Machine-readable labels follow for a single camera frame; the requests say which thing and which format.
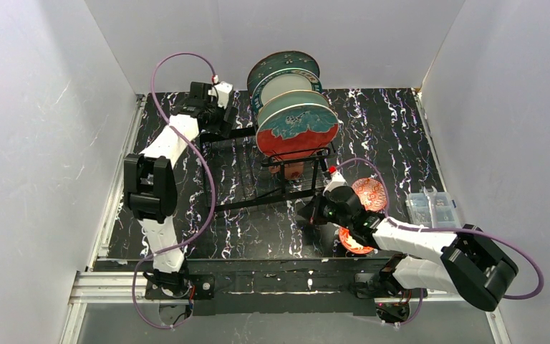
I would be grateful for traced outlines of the black wire dish rack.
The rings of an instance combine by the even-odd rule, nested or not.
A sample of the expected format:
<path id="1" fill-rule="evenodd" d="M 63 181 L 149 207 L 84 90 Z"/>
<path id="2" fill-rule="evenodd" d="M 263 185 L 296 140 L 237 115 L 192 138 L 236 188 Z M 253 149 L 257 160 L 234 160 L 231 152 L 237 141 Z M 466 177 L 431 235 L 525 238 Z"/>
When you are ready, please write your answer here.
<path id="1" fill-rule="evenodd" d="M 333 144 L 305 158 L 282 162 L 305 162 L 301 178 L 288 181 L 269 173 L 267 167 L 279 156 L 264 155 L 256 145 L 255 133 L 255 128 L 247 127 L 232 130 L 228 138 L 212 133 L 198 137 L 198 147 L 214 179 L 216 212 L 310 198 L 324 189 L 330 179 L 328 165 L 337 153 Z"/>

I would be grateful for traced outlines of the light green flower plate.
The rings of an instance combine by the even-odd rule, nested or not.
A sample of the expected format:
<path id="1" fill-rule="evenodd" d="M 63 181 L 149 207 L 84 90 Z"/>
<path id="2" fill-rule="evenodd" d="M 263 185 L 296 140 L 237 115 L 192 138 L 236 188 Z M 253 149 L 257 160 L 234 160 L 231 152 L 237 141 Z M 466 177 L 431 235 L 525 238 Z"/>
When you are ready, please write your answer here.
<path id="1" fill-rule="evenodd" d="M 313 90 L 291 90 L 277 95 L 264 104 L 256 116 L 257 125 L 260 127 L 266 119 L 279 110 L 302 104 L 318 104 L 329 107 L 329 101 L 322 93 Z"/>

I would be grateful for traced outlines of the green rim lettered plate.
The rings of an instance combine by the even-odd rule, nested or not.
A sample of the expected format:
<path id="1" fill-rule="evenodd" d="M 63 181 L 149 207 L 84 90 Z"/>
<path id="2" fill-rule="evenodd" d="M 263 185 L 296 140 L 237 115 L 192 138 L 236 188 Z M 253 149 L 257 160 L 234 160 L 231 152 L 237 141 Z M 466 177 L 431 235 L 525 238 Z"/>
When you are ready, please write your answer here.
<path id="1" fill-rule="evenodd" d="M 322 91 L 320 79 L 309 70 L 285 68 L 263 77 L 251 96 L 251 109 L 257 114 L 263 106 L 285 92 L 295 90 Z"/>

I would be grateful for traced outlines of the red teal floral plate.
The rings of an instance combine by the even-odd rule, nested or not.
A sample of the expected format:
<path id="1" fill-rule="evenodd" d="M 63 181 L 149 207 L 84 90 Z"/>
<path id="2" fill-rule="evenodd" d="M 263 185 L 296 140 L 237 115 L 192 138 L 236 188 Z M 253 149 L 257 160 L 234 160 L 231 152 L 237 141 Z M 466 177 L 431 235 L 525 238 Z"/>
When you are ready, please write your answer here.
<path id="1" fill-rule="evenodd" d="M 304 158 L 330 144 L 338 130 L 338 116 L 326 105 L 291 105 L 265 119 L 256 133 L 256 144 L 267 156 Z"/>

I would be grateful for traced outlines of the dark blue glazed plate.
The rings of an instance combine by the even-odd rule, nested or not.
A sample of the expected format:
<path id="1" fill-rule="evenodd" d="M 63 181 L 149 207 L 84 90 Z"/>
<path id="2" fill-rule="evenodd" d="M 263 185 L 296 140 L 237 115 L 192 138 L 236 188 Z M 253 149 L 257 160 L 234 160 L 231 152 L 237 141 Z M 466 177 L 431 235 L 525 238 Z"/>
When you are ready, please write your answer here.
<path id="1" fill-rule="evenodd" d="M 319 64 L 311 55 L 297 50 L 275 52 L 258 61 L 247 77 L 247 90 L 250 95 L 266 76 L 286 68 L 301 68 L 320 76 Z"/>

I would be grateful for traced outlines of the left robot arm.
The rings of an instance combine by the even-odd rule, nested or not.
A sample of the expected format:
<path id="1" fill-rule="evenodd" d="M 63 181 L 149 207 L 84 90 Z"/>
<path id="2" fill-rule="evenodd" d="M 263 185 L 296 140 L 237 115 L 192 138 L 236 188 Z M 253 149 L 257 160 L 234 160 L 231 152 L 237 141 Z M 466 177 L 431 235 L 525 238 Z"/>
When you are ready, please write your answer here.
<path id="1" fill-rule="evenodd" d="M 227 82 L 192 82 L 182 103 L 166 117 L 166 127 L 138 154 L 124 159 L 124 204 L 138 220 L 148 240 L 153 268 L 145 278 L 173 297 L 188 293 L 183 245 L 178 239 L 174 212 L 178 203 L 174 167 L 187 148 L 205 166 L 193 141 L 201 133 L 226 137 L 237 110 L 232 106 L 233 86 Z"/>

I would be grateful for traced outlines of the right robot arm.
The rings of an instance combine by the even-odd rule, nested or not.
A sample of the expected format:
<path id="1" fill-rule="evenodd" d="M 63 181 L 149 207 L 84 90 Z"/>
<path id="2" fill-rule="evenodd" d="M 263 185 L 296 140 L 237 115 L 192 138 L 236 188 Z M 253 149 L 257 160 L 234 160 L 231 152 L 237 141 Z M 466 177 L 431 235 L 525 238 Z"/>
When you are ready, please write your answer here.
<path id="1" fill-rule="evenodd" d="M 310 224 L 336 224 L 364 247 L 393 252 L 373 285 L 393 295 L 414 289 L 460 295 L 472 306 L 493 311 L 518 274 L 517 264 L 480 231 L 436 231 L 370 211 L 349 186 L 315 195 L 298 209 Z"/>

